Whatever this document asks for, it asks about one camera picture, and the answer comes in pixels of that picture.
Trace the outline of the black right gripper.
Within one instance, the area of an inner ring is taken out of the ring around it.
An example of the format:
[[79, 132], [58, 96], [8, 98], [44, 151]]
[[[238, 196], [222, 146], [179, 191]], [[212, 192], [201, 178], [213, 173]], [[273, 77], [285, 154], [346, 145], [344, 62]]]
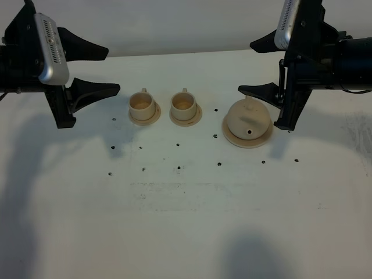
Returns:
[[280, 62], [279, 86], [240, 85], [238, 91], [280, 109], [274, 125], [282, 130], [293, 130], [312, 92], [310, 81], [301, 84], [300, 75], [314, 71], [317, 79], [324, 81], [331, 74], [328, 66], [321, 63], [321, 52], [327, 43], [335, 42], [337, 31], [324, 22], [325, 9], [322, 1], [301, 1], [288, 49], [287, 34], [273, 31], [250, 43], [257, 53], [285, 51]]

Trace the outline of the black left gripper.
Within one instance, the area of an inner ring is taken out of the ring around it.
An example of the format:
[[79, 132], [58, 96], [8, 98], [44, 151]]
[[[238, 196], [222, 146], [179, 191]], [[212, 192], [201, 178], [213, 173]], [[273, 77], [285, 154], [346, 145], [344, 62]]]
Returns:
[[[74, 78], [69, 87], [46, 85], [39, 81], [44, 60], [34, 20], [37, 13], [32, 1], [24, 6], [8, 25], [3, 36], [3, 93], [43, 92], [58, 128], [72, 128], [73, 113], [106, 98], [116, 96], [120, 86], [114, 83], [93, 83]], [[64, 27], [58, 33], [67, 62], [102, 61], [109, 50], [86, 41]]]

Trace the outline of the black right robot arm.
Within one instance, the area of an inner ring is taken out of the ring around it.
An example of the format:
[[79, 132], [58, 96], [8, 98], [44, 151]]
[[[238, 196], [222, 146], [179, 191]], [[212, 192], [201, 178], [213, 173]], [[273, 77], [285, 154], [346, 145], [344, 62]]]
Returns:
[[238, 87], [280, 109], [274, 126], [292, 131], [313, 90], [371, 92], [371, 38], [354, 39], [324, 21], [321, 1], [285, 1], [276, 30], [251, 42], [257, 53], [283, 51], [279, 83]]

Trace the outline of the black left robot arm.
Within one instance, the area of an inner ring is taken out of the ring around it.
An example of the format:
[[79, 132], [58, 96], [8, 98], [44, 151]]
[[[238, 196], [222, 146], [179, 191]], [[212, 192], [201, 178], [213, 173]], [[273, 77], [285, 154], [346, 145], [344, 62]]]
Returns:
[[86, 41], [25, 1], [1, 38], [1, 96], [14, 92], [43, 92], [57, 128], [72, 128], [74, 113], [116, 96], [118, 84], [74, 78], [70, 87], [68, 62], [103, 61], [109, 50]]

